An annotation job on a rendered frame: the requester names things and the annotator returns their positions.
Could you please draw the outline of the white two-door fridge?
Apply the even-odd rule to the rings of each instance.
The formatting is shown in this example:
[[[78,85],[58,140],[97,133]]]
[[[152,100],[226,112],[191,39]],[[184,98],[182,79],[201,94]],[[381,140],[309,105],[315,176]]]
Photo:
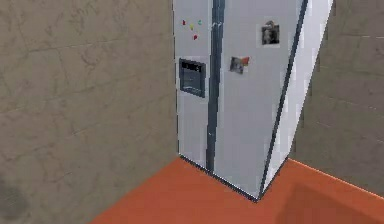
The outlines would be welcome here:
[[[253,201],[264,196],[290,153],[333,3],[172,1],[183,159]],[[278,44],[262,44],[268,21]],[[229,70],[232,57],[250,58],[243,74]]]

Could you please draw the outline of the photo magnet with red corner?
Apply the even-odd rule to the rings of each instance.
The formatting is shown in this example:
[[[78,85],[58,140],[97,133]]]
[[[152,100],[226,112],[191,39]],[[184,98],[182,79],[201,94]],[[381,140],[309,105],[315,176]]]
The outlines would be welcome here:
[[[249,57],[232,57],[229,70],[231,72],[243,74],[245,68],[249,65],[249,60]]]

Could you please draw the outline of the dark photo fridge magnet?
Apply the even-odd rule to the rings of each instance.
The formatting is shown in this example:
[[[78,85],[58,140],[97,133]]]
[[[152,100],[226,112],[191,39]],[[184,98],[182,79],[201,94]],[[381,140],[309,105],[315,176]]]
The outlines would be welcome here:
[[[262,44],[263,45],[274,45],[280,42],[279,40],[279,25],[273,21],[268,21],[262,27]]]

